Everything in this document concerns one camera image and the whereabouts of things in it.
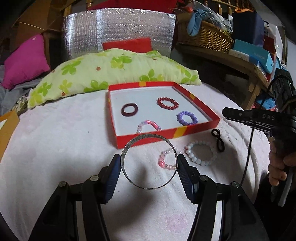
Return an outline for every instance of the yellow stripe on box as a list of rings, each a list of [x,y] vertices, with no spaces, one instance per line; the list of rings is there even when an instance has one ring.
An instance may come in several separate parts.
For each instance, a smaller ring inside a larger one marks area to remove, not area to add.
[[[178,138],[184,135],[185,131],[187,129],[187,126],[181,126],[178,127],[175,131],[174,137],[173,138]]]
[[[193,94],[190,94],[189,97],[194,100],[195,99],[195,96]]]
[[[140,87],[144,87],[144,86],[146,86],[146,81],[141,81],[141,82],[139,82],[139,86],[140,86]]]

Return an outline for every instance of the gray blanket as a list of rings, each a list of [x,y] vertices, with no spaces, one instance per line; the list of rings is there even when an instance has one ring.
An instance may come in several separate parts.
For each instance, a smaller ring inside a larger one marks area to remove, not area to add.
[[[0,83],[2,83],[4,77],[4,65],[0,65]],[[31,80],[19,85],[16,85],[11,91],[5,89],[0,84],[0,116],[11,111],[17,100],[29,93],[30,88],[35,87],[42,78]]]

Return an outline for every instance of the bed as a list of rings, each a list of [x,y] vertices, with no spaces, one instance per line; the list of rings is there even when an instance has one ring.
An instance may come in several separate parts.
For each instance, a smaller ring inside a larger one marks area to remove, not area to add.
[[[207,84],[182,86],[220,116],[217,128],[226,147],[213,165],[190,165],[216,182],[240,182],[251,129],[228,121],[221,114],[224,107],[239,109],[239,106]],[[77,94],[37,106],[20,116],[0,164],[0,212],[20,241],[29,239],[38,216],[60,181],[70,185],[84,182],[108,165],[114,154],[121,154],[122,150],[115,147],[106,98],[107,91]],[[185,146],[196,139],[215,143],[210,130],[171,142],[175,146]],[[160,144],[153,145],[155,160],[151,161],[156,163],[163,149]],[[145,155],[151,151],[149,147],[147,144],[139,148]],[[256,130],[243,184],[252,201],[260,179],[267,173],[268,152],[266,136]],[[218,202],[213,241],[219,237],[221,207]],[[113,241],[186,240],[196,208],[186,198],[178,175],[161,189],[142,190],[132,186],[123,173],[113,198],[102,206]],[[79,211],[78,220],[81,230]],[[81,233],[80,240],[85,240]]]

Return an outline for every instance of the green floral pillow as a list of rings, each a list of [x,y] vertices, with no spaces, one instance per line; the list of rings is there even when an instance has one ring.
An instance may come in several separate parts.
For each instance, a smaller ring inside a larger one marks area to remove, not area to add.
[[[140,81],[201,84],[197,70],[185,68],[158,51],[134,53],[114,48],[60,64],[29,93],[28,107],[78,93],[107,90],[113,84]]]

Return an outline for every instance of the human hand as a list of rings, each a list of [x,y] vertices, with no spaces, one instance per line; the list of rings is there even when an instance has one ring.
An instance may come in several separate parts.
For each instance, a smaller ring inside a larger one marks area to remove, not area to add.
[[[275,144],[272,142],[270,144],[269,161],[269,183],[272,186],[277,186],[279,181],[285,181],[287,178],[287,174],[283,171],[285,165],[289,167],[296,167],[296,152],[285,156],[284,159],[279,158],[276,155]]]

